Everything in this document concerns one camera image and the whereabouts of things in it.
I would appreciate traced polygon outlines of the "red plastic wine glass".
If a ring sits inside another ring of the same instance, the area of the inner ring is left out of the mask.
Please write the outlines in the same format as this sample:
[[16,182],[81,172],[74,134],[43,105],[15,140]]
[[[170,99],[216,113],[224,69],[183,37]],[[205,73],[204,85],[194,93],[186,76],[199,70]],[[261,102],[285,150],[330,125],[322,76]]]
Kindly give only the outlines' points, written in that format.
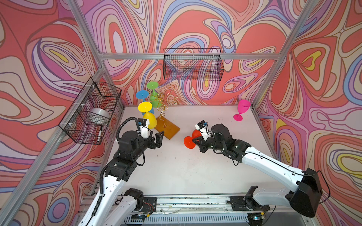
[[193,142],[193,139],[200,136],[201,132],[198,130],[194,130],[192,136],[187,136],[184,138],[183,143],[188,149],[194,149],[196,147],[196,144]]

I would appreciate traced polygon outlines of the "pink plastic wine glass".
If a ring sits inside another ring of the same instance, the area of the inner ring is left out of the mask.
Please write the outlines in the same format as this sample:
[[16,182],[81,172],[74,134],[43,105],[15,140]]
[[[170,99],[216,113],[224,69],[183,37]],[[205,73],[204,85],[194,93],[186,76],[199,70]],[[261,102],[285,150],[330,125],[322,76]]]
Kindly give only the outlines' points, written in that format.
[[233,116],[234,120],[242,121],[242,114],[246,113],[248,109],[251,107],[251,103],[248,100],[240,100],[238,103],[237,111],[238,113]]

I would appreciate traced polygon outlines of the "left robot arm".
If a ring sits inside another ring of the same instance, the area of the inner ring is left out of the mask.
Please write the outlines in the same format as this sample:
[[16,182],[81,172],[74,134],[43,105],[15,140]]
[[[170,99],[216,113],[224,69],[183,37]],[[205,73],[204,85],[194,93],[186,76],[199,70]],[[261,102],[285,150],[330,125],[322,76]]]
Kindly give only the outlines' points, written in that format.
[[101,170],[99,190],[79,221],[80,226],[119,226],[133,212],[133,219],[145,220],[155,211],[153,204],[144,201],[144,193],[135,188],[123,193],[115,209],[112,206],[136,167],[141,166],[137,160],[145,158],[147,149],[160,148],[164,134],[153,134],[146,119],[130,117],[120,124],[116,131],[118,150]]

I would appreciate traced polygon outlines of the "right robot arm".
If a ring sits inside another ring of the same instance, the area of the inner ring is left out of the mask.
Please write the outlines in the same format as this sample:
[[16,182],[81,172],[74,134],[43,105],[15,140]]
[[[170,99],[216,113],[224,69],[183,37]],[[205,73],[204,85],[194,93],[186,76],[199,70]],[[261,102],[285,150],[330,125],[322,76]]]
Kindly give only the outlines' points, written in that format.
[[194,138],[192,142],[199,147],[200,152],[213,150],[216,154],[231,159],[235,166],[240,163],[251,166],[284,186],[279,190],[260,191],[254,186],[250,189],[250,196],[245,198],[246,203],[286,206],[305,217],[316,216],[318,206],[323,203],[321,180],[325,178],[320,170],[302,170],[271,158],[249,143],[234,139],[229,129],[221,123],[209,128],[207,122],[201,121],[195,128],[201,136]]

